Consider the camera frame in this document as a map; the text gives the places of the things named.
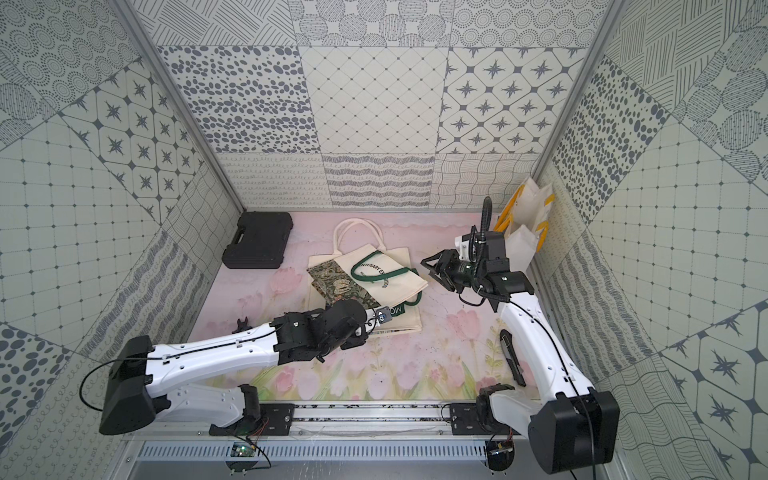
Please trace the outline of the starry night canvas tote bag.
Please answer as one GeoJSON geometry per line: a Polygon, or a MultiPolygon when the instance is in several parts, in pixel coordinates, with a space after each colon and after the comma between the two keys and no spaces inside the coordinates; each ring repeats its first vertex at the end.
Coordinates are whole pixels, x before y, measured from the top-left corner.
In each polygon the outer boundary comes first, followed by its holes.
{"type": "Polygon", "coordinates": [[[354,299],[367,309],[390,309],[392,319],[378,326],[376,335],[404,335],[422,330],[418,304],[428,283],[411,267],[409,250],[387,248],[381,229],[370,220],[349,218],[337,224],[333,252],[310,257],[307,273],[308,310],[324,307],[333,300],[354,299]],[[357,227],[368,229],[376,243],[344,253],[341,240],[357,227]]]}

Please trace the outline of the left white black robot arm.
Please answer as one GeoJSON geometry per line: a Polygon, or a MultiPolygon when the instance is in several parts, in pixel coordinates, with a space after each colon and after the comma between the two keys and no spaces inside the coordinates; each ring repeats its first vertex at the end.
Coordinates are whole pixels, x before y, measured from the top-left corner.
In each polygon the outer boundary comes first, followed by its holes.
{"type": "Polygon", "coordinates": [[[149,336],[126,342],[109,361],[99,432],[121,435],[154,421],[207,422],[214,434],[258,428],[258,390],[244,384],[216,389],[205,380],[247,368],[322,362],[337,349],[363,345],[391,312],[340,300],[326,309],[288,312],[270,323],[191,343],[155,344],[149,336]]]}

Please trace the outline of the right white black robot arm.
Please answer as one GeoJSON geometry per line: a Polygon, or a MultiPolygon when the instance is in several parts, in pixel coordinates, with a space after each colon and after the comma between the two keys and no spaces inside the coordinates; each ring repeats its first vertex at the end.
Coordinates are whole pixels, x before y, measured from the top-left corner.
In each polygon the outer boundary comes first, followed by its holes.
{"type": "Polygon", "coordinates": [[[511,270],[502,234],[472,231],[458,237],[455,248],[420,263],[446,290],[472,290],[504,324],[499,340],[514,382],[481,388],[475,407],[479,429],[527,439],[548,474],[610,463],[620,407],[569,357],[532,283],[524,272],[511,270]]]}

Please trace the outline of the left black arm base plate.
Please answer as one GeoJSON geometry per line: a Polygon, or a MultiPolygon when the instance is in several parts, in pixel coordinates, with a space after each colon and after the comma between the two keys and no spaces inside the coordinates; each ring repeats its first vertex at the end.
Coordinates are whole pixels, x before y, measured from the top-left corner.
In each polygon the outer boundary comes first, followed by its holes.
{"type": "Polygon", "coordinates": [[[245,415],[228,427],[211,424],[210,436],[288,436],[293,423],[296,405],[292,403],[267,403],[260,405],[260,417],[245,415]]]}

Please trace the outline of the green handled floral tote bag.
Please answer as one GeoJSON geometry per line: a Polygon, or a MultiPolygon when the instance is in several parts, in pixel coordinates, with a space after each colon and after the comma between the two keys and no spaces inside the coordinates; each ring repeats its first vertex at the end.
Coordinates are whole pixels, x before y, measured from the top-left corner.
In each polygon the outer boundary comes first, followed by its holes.
{"type": "Polygon", "coordinates": [[[317,261],[307,268],[310,284],[326,304],[357,300],[366,309],[387,306],[393,318],[421,300],[428,282],[392,252],[368,244],[347,254],[317,261]]]}

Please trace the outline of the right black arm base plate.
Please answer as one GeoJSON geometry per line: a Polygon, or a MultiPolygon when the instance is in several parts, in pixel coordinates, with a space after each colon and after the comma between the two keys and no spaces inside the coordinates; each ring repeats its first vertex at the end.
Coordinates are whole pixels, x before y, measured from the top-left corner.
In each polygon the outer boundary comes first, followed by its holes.
{"type": "Polygon", "coordinates": [[[515,428],[495,419],[489,407],[479,408],[474,402],[451,402],[441,408],[443,420],[454,436],[520,436],[515,428]]]}

